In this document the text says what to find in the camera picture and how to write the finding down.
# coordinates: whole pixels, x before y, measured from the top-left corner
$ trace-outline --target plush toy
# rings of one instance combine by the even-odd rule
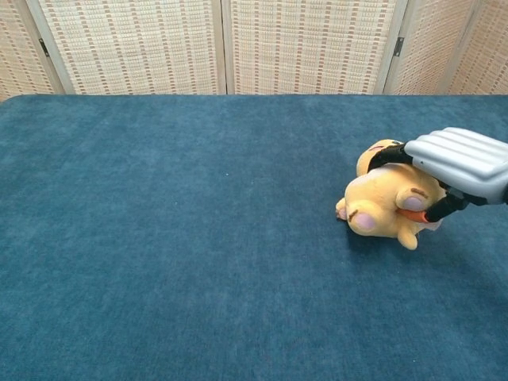
[[[357,177],[336,204],[336,214],[357,234],[397,238],[404,247],[414,250],[417,234],[423,229],[436,230],[441,221],[411,221],[401,210],[426,210],[445,196],[445,190],[434,177],[408,164],[386,164],[368,172],[371,158],[379,150],[397,144],[400,142],[396,140],[380,140],[360,156]]]

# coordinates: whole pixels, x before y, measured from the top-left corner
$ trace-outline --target blue carpet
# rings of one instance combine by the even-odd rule
[[[358,155],[508,97],[23,96],[0,105],[0,379],[501,380],[508,207],[335,218]]]

